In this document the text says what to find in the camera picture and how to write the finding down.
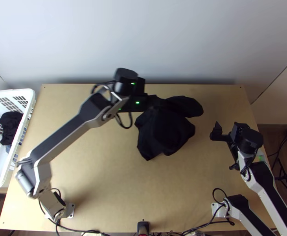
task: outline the black fabric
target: black fabric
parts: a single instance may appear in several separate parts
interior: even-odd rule
[[[135,122],[139,130],[137,148],[146,160],[178,151],[195,134],[195,126],[185,117],[201,116],[202,106],[193,98],[158,98]]]
[[[13,143],[13,138],[17,132],[19,123],[23,114],[17,111],[6,112],[0,118],[0,124],[3,128],[3,137],[0,143],[2,145],[9,145]]]

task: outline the wooden table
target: wooden table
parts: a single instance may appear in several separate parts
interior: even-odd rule
[[[42,86],[19,157],[42,142],[75,116],[89,96],[91,84],[46,84]],[[73,219],[62,225],[102,232],[135,232],[137,222],[149,221],[152,232],[181,232],[208,222],[212,217],[212,190],[242,194],[250,207],[274,227],[258,195],[247,188],[233,164],[224,142],[209,134],[215,121],[224,133],[235,121],[257,129],[245,90],[239,85],[146,85],[148,94],[161,98],[185,95],[204,108],[201,117],[190,118],[196,134],[175,154],[146,161],[137,150],[138,130],[122,129],[112,120],[91,129],[51,162],[52,187],[62,198],[76,204]],[[140,113],[134,113],[134,120]],[[122,116],[125,123],[127,115]],[[55,231],[46,220],[38,200],[28,198],[14,177],[11,180],[0,229]],[[214,224],[205,228],[240,230],[242,224]]]

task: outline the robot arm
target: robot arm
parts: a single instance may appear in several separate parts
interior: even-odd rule
[[[237,122],[234,123],[228,135],[222,135],[222,128],[216,122],[210,139],[227,142],[235,160],[235,164],[230,169],[241,171],[242,179],[251,190],[259,195],[280,234],[287,235],[287,206],[275,188],[272,172],[265,162],[253,163],[256,156],[263,155],[258,150],[263,145],[262,135],[247,124]],[[230,208],[228,214],[239,219],[252,235],[273,235],[250,210],[247,199],[242,195],[226,197],[224,204]]]
[[[117,69],[114,80],[97,85],[102,88],[90,95],[75,117],[18,162],[16,179],[29,197],[40,201],[47,218],[56,222],[74,215],[74,204],[65,203],[51,191],[50,162],[89,129],[104,125],[118,112],[146,110],[148,100],[155,96],[145,94],[144,85],[145,80],[134,71]],[[104,96],[107,91],[109,99]]]

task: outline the laundry basket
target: laundry basket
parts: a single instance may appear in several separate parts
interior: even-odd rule
[[[6,188],[9,185],[35,102],[35,92],[29,88],[0,91],[0,117],[8,111],[23,113],[9,153],[6,152],[6,146],[0,144],[0,188]],[[3,130],[0,125],[0,141],[2,133]]]

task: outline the floor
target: floor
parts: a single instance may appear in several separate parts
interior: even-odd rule
[[[268,155],[275,153],[278,150],[279,144],[284,138],[287,130],[287,126],[282,125],[260,125],[259,131],[264,136],[264,146],[266,153]],[[274,157],[272,156],[269,158],[269,162],[272,165],[274,161]],[[280,152],[280,160],[287,172],[287,142],[283,146],[281,152]],[[274,176],[277,176],[279,174],[279,165],[276,164],[274,168]],[[287,190],[283,186],[282,183],[277,181],[277,188],[284,199],[285,203],[287,204]],[[250,234],[246,231],[231,231],[231,232],[207,232],[207,234],[212,236],[250,236]],[[60,233],[61,236],[80,236],[80,233]],[[127,234],[113,234],[114,236],[133,236],[133,233],[127,233]],[[16,231],[14,233],[14,236],[55,236],[55,232],[32,232],[32,231]]]

